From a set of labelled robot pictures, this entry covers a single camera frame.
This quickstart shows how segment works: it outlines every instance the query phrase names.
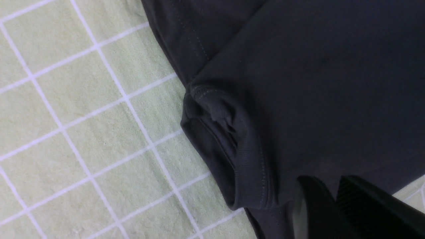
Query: black object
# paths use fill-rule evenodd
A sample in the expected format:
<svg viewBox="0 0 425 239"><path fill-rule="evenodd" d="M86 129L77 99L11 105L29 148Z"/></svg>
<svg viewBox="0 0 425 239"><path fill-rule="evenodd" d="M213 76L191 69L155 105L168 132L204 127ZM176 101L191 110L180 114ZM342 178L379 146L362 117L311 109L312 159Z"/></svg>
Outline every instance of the black object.
<svg viewBox="0 0 425 239"><path fill-rule="evenodd" d="M394 193L425 173L425 1L142 0L186 88L182 128L258 238L296 178Z"/></svg>
<svg viewBox="0 0 425 239"><path fill-rule="evenodd" d="M295 239L425 238L425 214L357 177L341 177L336 201L316 177L300 176Z"/></svg>

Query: stitching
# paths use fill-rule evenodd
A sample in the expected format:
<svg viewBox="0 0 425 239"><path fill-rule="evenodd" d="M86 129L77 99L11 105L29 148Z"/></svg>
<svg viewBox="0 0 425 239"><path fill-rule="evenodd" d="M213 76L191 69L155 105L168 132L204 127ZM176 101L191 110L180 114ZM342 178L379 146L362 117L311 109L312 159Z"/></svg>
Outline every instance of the stitching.
<svg viewBox="0 0 425 239"><path fill-rule="evenodd" d="M187 19L187 21L189 22L190 27L192 28L193 33L195 34L196 39L198 39L198 43L199 43L199 45L201 46L201 49L202 49L202 51L204 52L205 57L207 58L207 60L209 60L210 58L208 57L207 53L205 52L204 46L202 45L201 40L199 39L198 34L197 34L197 33L196 33L196 31L195 31L195 27L193 26L192 21L190 20L190 17L189 17L189 15L187 14L187 11L186 11L186 9L185 9L185 7L184 7L183 3L181 2L181 0L178 0L178 1L180 2L181 7L183 8L183 12L186 14L186 19Z"/></svg>
<svg viewBox="0 0 425 239"><path fill-rule="evenodd" d="M184 23L183 23L183 20L180 18L180 14L179 14L179 12L178 12L178 10L177 10L177 7L173 4L173 0L170 0L170 3L171 3L171 6L173 6L173 8L174 8L174 12L176 13L176 15L177 15L177 20L178 20L178 22L180 23L180 25L182 26L182 30L184 30L185 29L185 25L184 25ZM193 53L195 54L195 56L196 57L199 57L198 56L198 54L196 53L196 50L195 50L195 47L194 47L194 45L193 45L193 43L192 43L192 41L190 40L190 38L189 38L189 35L187 36L187 41L189 42L189 45L192 47L192 50L193 50Z"/></svg>

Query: grid line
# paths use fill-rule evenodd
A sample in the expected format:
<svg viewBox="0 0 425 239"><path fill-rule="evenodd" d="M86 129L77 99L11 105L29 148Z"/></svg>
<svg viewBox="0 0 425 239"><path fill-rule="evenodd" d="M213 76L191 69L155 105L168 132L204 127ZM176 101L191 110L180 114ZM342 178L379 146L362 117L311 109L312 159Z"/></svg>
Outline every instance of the grid line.
<svg viewBox="0 0 425 239"><path fill-rule="evenodd" d="M106 40L98 43L98 46L99 47L104 47L104 46L106 46L106 45L108 45L110 43L113 43L113 42L115 42L115 41L117 41L117 40L119 40L121 38L124 38L125 36L130 35L131 33L134 33L134 32L136 32L136 31L138 31L140 29L143 29L145 27L149 27L149 23L148 22L139 24L139 25L137 25L135 27L132 27L132 28L126 30L126 31L123 31L122 33L120 33L118 35L115 35L115 36L113 36L113 37L111 37L109 39L106 39ZM38 77L40 77L40 76L42 76L42 75L44 75L46 73L49 73L52 70L54 70L54 69L56 69L58 67L61 67L63 65L66 65L66 64L68 64L68 63L70 63L70 62L72 62L72 61L74 61L74 60L76 60L76 59L78 59L80 57L83 57L83 56L85 56L85 55L87 55L87 54L89 54L89 53L91 53L91 52L93 52L95 50L96 50L96 47L95 46L92 46L92 47L89 47L88 49L85 49L83 51L80 51L80 52L78 52L78 53L76 53L76 54L74 54L74 55L72 55L70 57L67 57L67 58L65 58L63 60L60 60L59 62L57 62L57 63L55 63L53 65L50 65L50 66L48 66L48 67L46 67L46 68L44 68L44 69L42 69L42 70L34 73L33 74L34 75L34 78L38 78ZM14 82L14 83L12 83L10 85L7 85L7 86L5 86L3 88L0 88L0 94L4 93L6 91L12 90L12 89L14 89L14 88L16 88L16 87L24 84L24 83L27 83L30 80L31 79L29 77L26 77L26 78L23 78L21 80L18 80L16 82Z"/></svg>
<svg viewBox="0 0 425 239"><path fill-rule="evenodd" d="M422 205L424 206L424 210L425 210L425 189L422 188L421 190L421 195L422 195Z"/></svg>
<svg viewBox="0 0 425 239"><path fill-rule="evenodd" d="M182 205L182 207L183 207L184 211L186 212L187 217L188 217L188 218L189 218L189 220L190 220L190 223L191 223L191 224L192 224L192 226L194 227L195 231L196 231L197 233L199 233L199 227L198 227L198 225L196 224L195 219L193 218L193 216L192 216L191 212L190 212L190 211L189 211L189 209L187 208L186 203L185 203L185 202L184 202L184 200L183 200L183 197L181 196L181 194L180 194L180 193L179 193L179 191L177 190L176 184L174 183L173 179L171 178L170 173L168 172L167 168L165 167L164 162L162 161L162 159L161 159L161 157L160 157L160 155L159 155L158 151L156 150L155 146L153 146L153 142L152 142L151 138L149 137L149 134L147 133L146 128L143 126L143 124L142 124L141 120L140 120L140 119L139 119L139 117L137 116L137 113L136 113L136 111L134 110L134 107L133 107L133 105L131 104L131 102L130 102L130 100L129 100L128 96L127 96L127 94L125 93L125 91L124 91L124 89L123 89L123 87L121 86L121 84L120 84L120 82L119 82L118 78L116 77L116 75L115 75L114 71L112 70L111 66L109 65L108 61L106 60L106 57L105 57L105 55L103 54L103 52L102 52L101 48L100 48L100 47L98 47L98 43L97 43L97 41L96 41L96 39L95 39L95 37L94 37L94 35L93 35L92 31L90 30L90 27L88 26L87 22L85 21L84 16L82 15L82 13L81 13L81 11L79 10L79 8L78 8L77 4L75 3L75 0L70 0L70 1L71 1L72 5L73 5L73 7L74 7L74 9L75 9L75 11L76 11L76 13L77 13L78 17L80 18L80 20L81 20L81 22L82 22L82 24L83 24L84 28L86 29L86 31L87 31L87 33L88 33L88 35L89 35L89 37L90 37L91 41L93 42L94 46L96 47L97 52L99 53L100 58L102 59L102 62L104 63L104 65L106 66L106 68L107 68L108 72L110 73L110 75L111 75L111 77L112 77L113 81L115 82L115 84L116 84L116 86L117 86L117 88L118 88L119 92L120 92L120 93L121 93L121 95L124 97L124 99L125 99L125 102L126 102L127 106L129 107L129 109L130 109L130 111L131 111L131 113L132 113L132 115L133 115L134 119L136 120L137 124L139 125L140 130L142 131L143 135L145 136L145 138L146 138L146 140L147 140L148 144L152 146L153 154L155 155L155 158L157 159L157 161L158 161L158 163L159 163L159 165L160 165L160 167L161 167L161 169L162 169L163 173L165 174L165 177L167 178L167 181L169 182L169 184L170 184L171 188L173 189L173 192L174 192L174 193L175 193L175 195L177 196L177 198L178 198L178 200L179 200L180 204Z"/></svg>
<svg viewBox="0 0 425 239"><path fill-rule="evenodd" d="M410 198L412 198L416 193L419 193L421 190L425 189L425 182L422 184L422 186L416 190L415 192L413 192L412 194L410 194L410 196L406 197L406 199L403 200L403 202L407 202Z"/></svg>
<svg viewBox="0 0 425 239"><path fill-rule="evenodd" d="M27 72L28 76L31 77L31 73L29 71L27 71L27 67L25 65L25 62L23 61L22 56L20 55L18 49L16 48L16 46L14 45L11 37L9 36L9 34L6 31L6 28L4 27L3 23L0 23L0 29L4 35L4 37L6 38L6 40L8 41L10 47L12 48L13 52L15 53L15 55L18 57L19 62L22 64L22 67L24 68L24 70ZM0 166L0 173L2 174L4 180L6 181L7 185L10 187L10 189L12 190L13 194L15 195L16 199L18 200L19 204L22 206L22 208L24 210L26 210L28 207L26 205L26 203L22 200L21 196L19 196L18 191L16 190L15 186L13 185L13 183L10 181L9 177L7 177L6 172L3 170L3 168ZM32 215L32 213L27 212L26 213L28 215L28 217L30 218L32 224L35 226L37 232L40 234L40 236L43 239L47 239L46 235L44 234L43 230L41 229L40 225L37 223L37 221L35 220L34 216Z"/></svg>
<svg viewBox="0 0 425 239"><path fill-rule="evenodd" d="M3 176L4 180L6 181L6 184L9 186L9 188L12 190L13 195L15 196L16 200L18 200L21 207L25 210L28 209L27 205L25 204L24 200L22 200L21 196L19 196L18 191L16 190L13 183L10 181L9 177L7 177L6 172L3 170L3 168L0 166L0 174ZM32 224L35 226L35 229L40 234L41 238L47 239L47 236L44 234L43 230L41 229L40 225L38 225L37 221L35 220L34 216L31 212L27 211L25 214L29 217Z"/></svg>
<svg viewBox="0 0 425 239"><path fill-rule="evenodd" d="M18 58L19 62L21 63L22 67L24 68L24 71L28 74L28 77L30 78L30 80L32 81L32 83L34 84L38 94L40 95L40 97L42 98L47 110L49 111L50 115L53 117L53 120L55 121L55 123L57 124L57 126L59 127L61 133L63 134L63 136L65 137L66 141L68 142L69 146L71 147L73 153L75 154L75 156L77 157L78 162L80 163L81 167L83 168L83 171L86 173L86 175L89 177L90 181L92 182L96 192L99 194L101 200L103 201L103 203L105 204L105 207L108 209L108 211L111 213L112 218L114 219L114 221L117 221L118 218L116 216L116 214L114 213L111 205L109 204L108 200L106 199L105 195L103 194L102 190L100 189L99 185L97 184L97 182L94 180L94 178L92 177L87 165L85 164L84 160L82 159L81 155L79 154L79 151L77 150L77 148L75 147L74 143L71 141L71 138L69 137L68 133L66 132L66 130L63 128L62 123L60 122L59 118L57 117L56 113L54 112L52 106L50 105L50 103L48 102L46 96L44 95L40 85L38 84L38 82L36 81L34 75L31 73L29 67L27 66L24 58L22 57L22 55L20 54L18 48L16 47L16 45L14 44L12 38L9 36L8 32L6 31L6 28L4 27L3 24L0 24L1 30L3 32L3 34L5 35L5 38L7 39L10 47L12 48L13 52L15 53L16 57ZM34 225L37 227L38 224L37 222L34 220L33 223L35 223ZM122 225L119 226L119 228L122 230L122 233L124 235L125 239L129 239L128 235L126 234L124 228Z"/></svg>
<svg viewBox="0 0 425 239"><path fill-rule="evenodd" d="M174 133L172 133L172 134L169 134L169 135L167 135L166 137L164 137L164 138L162 138L162 139L160 139L160 140L156 141L156 142L154 143L154 145L162 144L162 143L164 143L164 142L168 141L169 139L172 139L173 137L180 135L182 132L183 132L182 130L179 130L179 131L176 131L176 132L174 132ZM97 173L93 174L92 176L93 176L93 178L97 178L97 177L99 177L99 176L101 176L101 175L103 175L103 174L105 174L105 173L109 172L110 170L112 170L112 169L114 169L114 168L116 168L116 167L118 167L118 166L120 166L120 165L122 165L122 164L124 164L124 163L126 163L126 162L128 162L128 161L130 161L130 160L132 160L132 159L134 159L134 158L136 158L137 156L142 155L143 153L145 153L145 152L146 152L146 151L148 151L149 149L150 149L150 146L147 146L147 147L145 147L145 148L143 148L143 149L141 149L141 150L139 150L139 151L137 151L137 152L133 153L132 155L129 155L129 156L127 156L127 157L125 157L125 158L121 159L120 161L117 161L116 163L114 163L114 164L112 164L112 165L110 165L110 166L108 166L108 167L106 167L106 168L104 168L104 169L100 170L99 172L97 172ZM39 201L39 202L37 202L37 203L33 204L33 205L32 205L32 206L30 206L30 207L28 207L26 210L22 210L22 211L20 211L19 213L17 213L17 214L15 214L15 215L13 215L13 216L11 216L11 217L9 217L9 218L7 218L7 219L5 219L5 220L1 221L1 222L0 222L0 227L1 227L2 225L5 225L5 224L7 224L7 223L9 223L9 222L11 222L11 221L13 221L13 220L15 220L16 218L18 218L18 217L22 216L23 214L26 214L28 211L32 211L32 210L34 210L34 209L36 209L36 208L38 208L38 207L41 207L41 206L43 206L44 204L46 204L46 203L48 203L48 202L50 202L50 201L52 201L52 200L54 200L54 199L56 199L56 198L58 198L58 197L62 196L63 194L65 194L65 193L67 193L67 192L69 192L69 191L71 191L71 190L73 190L73 189L75 189L75 188L77 188L77 187L79 187L79 186L81 186L81 185L83 185L83 184L85 184L85 183L89 182L89 181L90 181L90 178L89 178L89 177L84 178L84 179L82 179L82 180L80 180L80 181L78 181L78 182L76 182L76 183L74 183L74 184L72 184L72 185L70 185L70 186L68 186L68 187L66 187L66 188L64 188L64 189L62 189L62 190L60 190L60 191L56 192L56 193L54 193L53 195L51 195L51 196L49 196L49 197L47 197L47 198L45 198L45 199L43 199L43 200L41 200L41 201ZM187 183L187 184L185 184L185 185L182 185L181 187L183 187L183 186L184 186L184 187L187 187L188 185L191 185L191 184L192 184L191 182L192 182L192 181L188 182L188 183Z"/></svg>
<svg viewBox="0 0 425 239"><path fill-rule="evenodd" d="M234 216L236 216L236 215L238 215L239 213L241 213L243 210L244 210L243 208L239 208L238 210L236 210L236 211L232 212L230 215L228 215L228 216L224 217L223 219L218 220L217 222L215 222L215 223L213 223L213 224L211 224L211 225L207 226L206 228L202 229L199 233L196 233L196 234L194 234L194 235L190 236L188 239L195 239L196 237L201 237L201 236L202 236L202 234L204 234L205 232L207 232L207 231L209 231L209 230L211 230L211 229L213 229L213 228L217 227L217 226L218 226L218 225L220 225L220 224L223 224L223 223L225 223L225 222L229 221L229 220L230 220L230 219L232 219Z"/></svg>
<svg viewBox="0 0 425 239"><path fill-rule="evenodd" d="M5 23L9 20L12 20L16 17L19 17L20 15L24 15L25 13L29 13L29 12L31 12L31 11L39 8L39 7L42 7L42 6L44 6L44 5L46 5L50 2L53 2L53 1L55 1L55 0L43 0L43 1L37 2L35 4L32 4L32 5L24 8L24 9L18 10L16 12L13 12L12 14L9 14L9 15L1 18L0 23Z"/></svg>
<svg viewBox="0 0 425 239"><path fill-rule="evenodd" d="M208 173L205 173L205 174L203 174L203 175L201 175L201 176L198 176L198 177L194 178L193 180L189 181L188 183L186 183L186 184L184 184L184 185L180 186L180 187L177 189L177 191L179 191L179 192L180 192L181 190L183 190L183 189L185 189L185 188L187 188L187 187L191 186L192 184L194 184L194 183L196 183L196 182L199 182L199 181L201 181L201 180L205 179L205 178L206 178L206 177L208 177L209 175L211 175L211 174L208 172ZM132 213L129 213L127 216L125 216L125 217L123 217L122 219L120 219L120 222L121 222L121 223L124 223L124 222L126 222L126 221L130 220L131 218L133 218L133 217L135 217L135 216L139 215L140 213L142 213L142 212L144 212L144 211L147 211L148 209L153 208L154 206L156 206L156 205L160 204L161 202L166 201L167 199L169 199L169 198L170 198L171 196L173 196L173 195L175 195L175 192L174 192L174 191L171 191L171 192L167 193L167 194L166 194L165 196L163 196L162 198L160 198L160 199L158 199L158 200L156 200L156 201L153 201L153 202L151 202L151 203L147 204L146 206L144 206L144 207L142 207L142 208L139 208L139 209L135 210L135 211L134 211L134 212L132 212ZM105 227L104 229L102 229L102 230L98 231L97 233L95 233L95 234L93 234L93 235L89 236L89 237L88 237L88 238L86 238L86 239L94 239L94 238L96 238L96 237L98 237L98 236L100 236L100 235L102 235L102 234L104 234L104 233L106 233L106 232L108 232L108 231L112 230L112 229L113 229L113 228L115 228L115 227L116 227L116 224L111 224L111 225L109 225L109 226Z"/></svg>
<svg viewBox="0 0 425 239"><path fill-rule="evenodd" d="M147 86L145 86L145 87L143 87L143 88L140 88L139 90L137 90L137 91L135 91L135 92L131 93L131 94L129 95L129 98L135 97L135 96L137 96L137 95L139 95L139 94L141 94L141 93L143 93L143 92L145 92L145 91L148 91L148 90L150 90L150 89L152 89L152 88L154 88L154 87L156 87L156 86L159 86L160 84L162 84L162 83L164 83L164 82L167 82L167 81L169 81L170 79L172 79L172 78L174 78L174 77L176 77L176 74L175 74L175 73L169 74L168 76L166 76L166 77L164 77L164 78L162 78L162 79L159 79L159 80L157 80L157 81L155 81L155 82L153 82L153 83L151 83L151 84L149 84L149 85L147 85ZM100 107L99 109L96 109L96 110L94 110L93 112L90 112L90 113L88 113L87 115L82 116L82 117L80 117L80 118L78 118L78 119L76 119L76 120L74 120L74 121L72 121L72 122L70 122L70 123L68 123L68 124L64 125L64 126L63 126L63 128L64 128L65 130L67 130L67 129L69 129L70 127L75 126L75 125L77 125L77 124L79 124L79 123L81 123L81 122L83 122L83 121L85 121L85 120L88 120L88 119L90 119L91 117L94 117L94 116L96 116L96 115L98 115L98 114L100 114L100 113L102 113L102 112L104 112L104 111L106 111L106 110L108 110L108 109L110 109L110 108L114 107L114 106L117 106L117 105L119 105L120 103L122 103L122 102L124 102L124 101L125 101L125 99L124 99L124 98L120 98L120 99L118 99L118 100L116 100L116 101L113 101L113 102L111 102L111 103L109 103L109 104L106 104L105 106ZM12 151L10 151L10 152L8 152L8 153L6 153L6 154L4 154L4 155L0 156L0 162L1 162L1 161L3 161L3 160L6 160L7 158L10 158L10 157L12 157L12 156L14 156L14 155L18 154L18 153L20 153L20 152L22 152L22 151L24 151L24 150L26 150L26 149L28 149L28 148L30 148L30 147L32 147L32 146L34 146L34 145L38 144L38 143L41 143L41 142L43 142L44 140L47 140L47 139L49 139L49 138L51 138L51 137L55 136L56 134L58 134L58 133L60 133L60 132L61 132L61 131L60 131L60 128L58 128L58 129L53 130L52 132L49 132L49 133L47 133L47 134L45 134L45 135L41 136L40 138L34 139L33 141L31 141L31 142L29 142L29 143L27 143L27 144L25 144L25 145L22 145L22 146L20 146L19 148L14 149L14 150L12 150Z"/></svg>

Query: white grid line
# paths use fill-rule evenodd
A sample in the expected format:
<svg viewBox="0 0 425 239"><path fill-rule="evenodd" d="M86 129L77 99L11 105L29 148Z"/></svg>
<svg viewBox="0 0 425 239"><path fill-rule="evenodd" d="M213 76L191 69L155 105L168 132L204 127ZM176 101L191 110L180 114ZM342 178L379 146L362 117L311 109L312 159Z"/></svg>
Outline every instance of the white grid line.
<svg viewBox="0 0 425 239"><path fill-rule="evenodd" d="M87 176L90 178L90 181L92 182L96 192L99 194L101 200L104 202L105 207L108 209L108 211L111 213L112 218L114 219L114 221L118 221L118 217L116 216L116 214L114 213L111 205L109 204L108 200L106 199L105 195L103 194L102 190L100 189L99 185L97 184L97 182L94 180L94 178L92 177L89 169L87 168L87 165L85 164L84 160L82 159L81 155L79 154L79 151L77 150L77 148L75 147L74 143L71 141L71 138L69 137L68 133L66 132L66 130L63 128L62 123L60 122L59 118L57 117L56 113L54 112L52 106L50 105L50 103L48 102L46 96L44 95L42 89L40 88L40 85L38 84L38 82L36 81L34 75L31 73L29 67L27 66L27 64L25 63L24 58L22 57L22 55L20 54L18 48L16 47L16 45L13 43L13 40L11 39L11 37L9 36L9 34L6 31L6 28L4 27L3 24L0 24L1 30L3 32L3 34L5 35L5 38L7 39L10 47L12 48L13 52L15 53L16 57L18 58L19 62L21 63L22 67L24 68L24 71L28 74L28 77L30 78L30 80L32 81L32 83L34 84L38 94L40 95L40 97L42 98L44 104L46 105L47 110L49 111L50 115L53 117L55 123L57 124L57 126L59 127L59 129L61 130L61 133L63 134L63 136L65 137L66 141L68 142L69 146L71 147L73 153L76 155L78 162L80 163L81 167L83 168L84 172L87 174ZM124 230L124 227L122 225L119 225L119 228L121 229L121 232L124 236L125 239L129 239L127 233Z"/></svg>
<svg viewBox="0 0 425 239"><path fill-rule="evenodd" d="M167 140L169 140L169 139L171 139L171 138L173 138L173 137L175 137L177 135L180 135L181 133L183 133L182 130L179 130L179 131L176 131L176 132L174 132L172 134L169 134L166 137L164 137L164 138L156 141L154 145L162 144L162 143L166 142ZM112 164L112 165L110 165L110 166L108 166L108 167L100 170L99 172L93 174L92 177L93 178L97 178L97 177L99 177L99 176L107 173L108 171L110 171L110 170L112 170L112 169L114 169L114 168L116 168L116 167L118 167L118 166L120 166L120 165L122 165L122 164L124 164L124 163L126 163L126 162L128 162L128 161L130 161L132 159L134 159L135 157L137 157L139 155L142 155L143 153L145 153L149 149L150 149L150 146L147 146L147 147L145 147L145 148L143 148L143 149L141 149L141 150L133 153L132 155L129 155L129 156L123 158L122 160L120 160L120 161L118 161L118 162L116 162L116 163L114 163L114 164ZM48 203L48 202L50 202L50 201L52 201L52 200L54 200L54 199L62 196L63 194L65 194L65 193L67 193L67 192L69 192L69 191L71 191L71 190L73 190L73 189L75 189L75 188L77 188L77 187L79 187L79 186L81 186L81 185L89 182L89 181L90 181L90 178L87 177L85 179L82 179L82 180L80 180L80 181L78 181L78 182L76 182L76 183L74 183L74 184L72 184L72 185L70 185L70 186L68 186L68 187L66 187L66 188L58 191L58 192L56 192L53 195L50 195L49 197L47 197L47 198L45 198L45 199L43 199L43 200L41 200L41 201L33 204L32 206L28 207L26 210L22 210L19 213L17 213L15 215L13 215L13 216L11 216L11 217L9 217L9 218L1 221L0 222L0 226L5 225L5 224L7 224L7 223L9 223L9 222L11 222L13 220L15 220L16 218L22 216L23 214L28 213L29 211L32 211L32 210L34 210L34 209L36 209L36 208L38 208L40 206L43 206L44 204L46 204L46 203ZM187 185L185 184L185 185L183 185L181 187L188 187L191 184L193 184L192 181L188 182Z"/></svg>
<svg viewBox="0 0 425 239"><path fill-rule="evenodd" d="M239 213L241 213L244 209L243 208L239 208L238 210L234 211L233 213L231 213L230 215L224 217L221 220L218 220L217 222L207 226L206 228L202 229L199 233L196 233L192 236L190 236L188 239L195 239L196 237L201 237L202 234L204 234L205 232L217 227L220 224L223 224L227 221L229 221L230 219L232 219L234 216L238 215Z"/></svg>
<svg viewBox="0 0 425 239"><path fill-rule="evenodd" d="M181 191L181 190L183 190L183 189L185 189L185 188L187 188L187 187L191 186L192 184L194 184L194 183L196 183L196 182L198 182L198 181L201 181L201 180L205 179L205 178L206 178L206 177L208 177L209 175L211 175L211 174L208 172L208 173L205 173L205 174L203 174L203 175L201 175L201 176L199 176L199 177L196 177L196 178L194 178L193 180L189 181L188 183L185 183L185 184L183 184L182 186L180 186L180 187L177 189L177 191ZM169 198L170 198L171 196L173 196L173 195L175 195L174 191L171 191L171 192L167 193L167 194L166 194L165 196L163 196L162 198L160 198L160 199L158 199L158 200L156 200L156 201L154 201L154 202L151 202L151 203L149 203L148 205L146 205L146 206L144 206L144 207L142 207L142 208L139 208L139 209L135 210L134 212L132 212L132 213L128 214L127 216L123 217L123 218L120 220L120 222L121 222L121 223L126 222L127 220L129 220L129 219L131 219L131 218L133 218L133 217L135 217L135 216L139 215L140 213L142 213L142 212L144 212L144 211L147 211L148 209L151 209L151 208L153 208L154 206L156 206L156 205L158 205L158 204L160 204L160 203L164 202L165 200L169 199ZM88 237L88 238L86 238L86 239L94 239L94 238L96 238L96 237L98 237L98 236L100 236L100 235L102 235L102 234L104 234L104 233L106 233L106 232L108 232L108 231L112 230L112 229L113 229L113 228L115 228L115 227L116 227L116 224L115 224L115 223L114 223L114 224L111 224L111 225L109 225L109 226L105 227L104 229L102 229L102 230L98 231L97 233L95 233L95 234L93 234L93 235L89 236L89 237Z"/></svg>
<svg viewBox="0 0 425 239"><path fill-rule="evenodd" d="M98 46L99 47L106 46L106 45L108 45L110 43L113 43L113 42L115 42L115 41L117 41L117 40L119 40L121 38L124 38L125 36L128 36L129 34L134 33L134 32L136 32L136 31L138 31L140 29L143 29L145 27L149 27L149 23L148 22L139 24L139 25L137 25L135 27L132 27L132 28L126 30L126 31L123 31L122 33L120 33L118 35L115 35L115 36L113 36L113 37L111 37L109 39L106 39L106 40L100 42L98 44ZM96 50L96 47L95 46L92 46L92 47L90 47L88 49L85 49L83 51L80 51L80 52L78 52L78 53L76 53L76 54L74 54L74 55L72 55L70 57L67 57L67 58L65 58L65 59L63 59L63 60L61 60L61 61L59 61L59 62L57 62L57 63L55 63L53 65L50 65L50 66L48 66L48 67L46 67L46 68L44 68L44 69L42 69L42 70L34 73L33 76L34 76L34 78L38 78L38 77L40 77L40 76L42 76L42 75L44 75L46 73L51 72L52 70L54 70L54 69L56 69L56 68L58 68L60 66L66 65L66 64L68 64L68 63L70 63L70 62L72 62L72 61L74 61L74 60L76 60L76 59L78 59L80 57L83 57L83 56L85 56L85 55L87 55L87 54L89 54L89 53L91 53L91 52L93 52L95 50ZM0 94L4 93L6 91L9 91L11 89L14 89L14 88L16 88L16 87L18 87L18 86L20 86L20 85L22 85L22 84L30 81L30 80L31 79L29 77L26 77L24 79L21 79L21 80L18 80L16 82L14 82L14 83L12 83L10 85L7 85L7 86L5 86L3 88L0 88Z"/></svg>
<svg viewBox="0 0 425 239"><path fill-rule="evenodd" d="M55 1L55 0L43 0L41 2L35 3L33 5L30 5L30 6L26 7L26 8L24 8L24 9L21 9L19 11L16 11L16 12L10 14L10 15L7 15L7 16L1 18L0 19L0 23L5 23L5 22L7 22L9 20L12 20L12 19L14 19L16 17L19 17L20 15L24 15L25 13L29 13L29 12L31 12L31 11L39 8L39 7L42 7L42 6L46 5L47 3L50 3L50 2L53 2L53 1Z"/></svg>
<svg viewBox="0 0 425 239"><path fill-rule="evenodd" d="M423 189L425 189L425 183L423 183L422 186L418 190L416 190L415 192L410 194L410 196L406 197L406 199L404 199L403 202L407 202L411 197L413 197L416 193L419 193Z"/></svg>
<svg viewBox="0 0 425 239"><path fill-rule="evenodd" d="M4 180L6 181L6 184L9 186L9 188L12 190L13 195L15 195L15 198L18 200L19 204L24 210L27 210L28 207L25 204L24 200L22 200L21 196L19 196L18 191L16 190L13 183L10 181L9 177L7 177L6 172L3 170L3 168L0 166L0 174L3 176ZM32 224L35 226L35 229L40 234L40 236L43 239L47 239L46 235L44 234L43 230L41 229L40 225L38 225L37 221L35 220L34 216L31 212L26 212L27 216L31 220Z"/></svg>
<svg viewBox="0 0 425 239"><path fill-rule="evenodd" d="M17 50L16 46L14 45L12 39L10 38L9 34L6 31L6 28L4 27L4 25L2 23L0 23L0 29L4 35L4 37L6 38L6 40L8 41L10 47L12 48L13 52L16 54L16 56L18 57L19 61L21 62L22 66L25 67L25 62L23 62L22 60L22 56L20 56L19 51ZM10 189L12 190L13 194L15 195L16 199L18 200L19 204L22 206L22 208L24 210L27 209L27 205L25 204L25 202L22 200L22 198L19 196L18 191L16 190L15 186L12 184L12 182L10 181L10 179L7 177L6 172L3 170L2 167L0 167L0 173L2 174L4 180L6 181L7 185L10 187ZM26 213L28 215L28 217L30 218L32 224L35 226L37 232L40 234L40 236L43 239L47 239L46 235L44 234L43 230L41 229L40 225L38 225L38 223L36 222L34 216L30 213L27 212Z"/></svg>
<svg viewBox="0 0 425 239"><path fill-rule="evenodd" d="M137 124L139 125L140 130L142 131L143 135L145 136L147 142L149 145L152 146L152 151L153 154L155 155L156 159L158 160L159 165L161 166L162 171L165 174L165 177L167 178L167 181L169 182L171 188L173 189L173 192L176 194L180 204L182 205L184 211L187 214L187 217L190 220L190 223L193 225L195 231L198 233L199 232L199 227L195 222L195 219L193 218L192 214L190 213L189 209L186 206L186 203L183 200L183 197L180 195L179 191L177 190L176 184L174 183L173 179L170 176L170 173L168 172L167 168L165 167L158 151L156 150L155 146L153 146L153 142L151 140L151 138L149 137L149 134L147 133L147 130L145 129L145 127L143 126L142 122L140 121L139 117L137 116L136 111L134 110L133 105L131 104L127 94L125 93L124 89L122 88L118 78L116 77L114 71L112 70L111 66L109 65L108 61L106 60L105 55L103 54L101 48L98 46L98 43L92 33L92 31L90 30L90 27L88 26L87 22L84 19L84 16L82 15L81 11L79 10L77 4L75 3L75 0L70 0L75 11L77 12L78 17L80 18L84 28L86 29L88 35L90 36L91 41L93 42L94 46L97 49L97 52L100 55L100 58L102 59L102 62L104 63L104 65L106 66L106 68L108 69L108 72L110 73L112 79L114 80L119 92L121 93L121 95L125 98L125 102L127 103L127 106L129 107L134 119L136 120Z"/></svg>
<svg viewBox="0 0 425 239"><path fill-rule="evenodd" d="M152 88L154 88L154 87L156 87L156 86L158 86L158 85L160 85L160 84L162 84L164 82L169 81L170 79L172 79L174 77L176 77L176 74L175 73L172 73L172 74L170 74L170 75L168 75L168 76L166 76L166 77L164 77L162 79L159 79L159 80L157 80L157 81L155 81L155 82L153 82L153 83L151 83L151 84L149 84L149 85L147 85L147 86L145 86L145 87L143 87L143 88L141 88L141 89L139 89L139 90L131 93L129 95L130 96L129 98L135 97L135 96L137 96L137 95L139 95L139 94L141 94L141 93L143 93L145 91L148 91L148 90L150 90L150 89L152 89ZM94 117L94 116L96 116L96 115L98 115L98 114L100 114L100 113L102 113L102 112L104 112L104 111L106 111L106 110L114 107L114 106L117 106L117 105L119 105L120 103L122 103L124 101L125 101L124 98L120 98L120 99L118 99L118 100L116 100L114 102L111 102L111 103L103 106L103 107L100 107L97 110L94 110L93 112L88 113L85 116L82 116L82 117L80 117L80 118L78 118L78 119L76 119L76 120L74 120L74 121L72 121L72 122L64 125L63 128L65 130L67 130L70 127L75 126L75 125L77 125L77 124L79 124L79 123L81 123L81 122L83 122L85 120L88 120L91 117ZM10 157L18 154L18 153L20 153L20 152L22 152L22 151L24 151L24 150L26 150L26 149L28 149L28 148L36 145L36 144L38 144L38 143L40 143L40 142L42 142L44 140L47 140L47 139L55 136L56 134L58 134L60 132L61 132L61 129L56 129L56 130L53 130L50 133L47 133L47 134L41 136L40 138L34 139L33 141L31 141L31 142L29 142L29 143L27 143L27 144L25 144L23 146L20 146L19 148L15 149L15 150L12 150L12 151L10 151L10 152L8 152L8 153L0 156L0 162L3 161L3 160L6 160L7 158L10 158Z"/></svg>
<svg viewBox="0 0 425 239"><path fill-rule="evenodd" d="M425 189L424 188L422 188L421 190L421 195L422 195L422 205L424 206L424 209L425 209Z"/></svg>

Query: black fabric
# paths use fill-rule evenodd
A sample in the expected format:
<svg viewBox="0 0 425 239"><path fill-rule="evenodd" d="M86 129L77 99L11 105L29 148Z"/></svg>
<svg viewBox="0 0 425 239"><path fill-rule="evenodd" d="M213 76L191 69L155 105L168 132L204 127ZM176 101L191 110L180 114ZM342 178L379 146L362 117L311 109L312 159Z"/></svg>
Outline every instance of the black fabric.
<svg viewBox="0 0 425 239"><path fill-rule="evenodd" d="M425 174L425 1L142 2L182 128L258 238L292 238L299 175L335 196L341 175L394 193Z"/></svg>

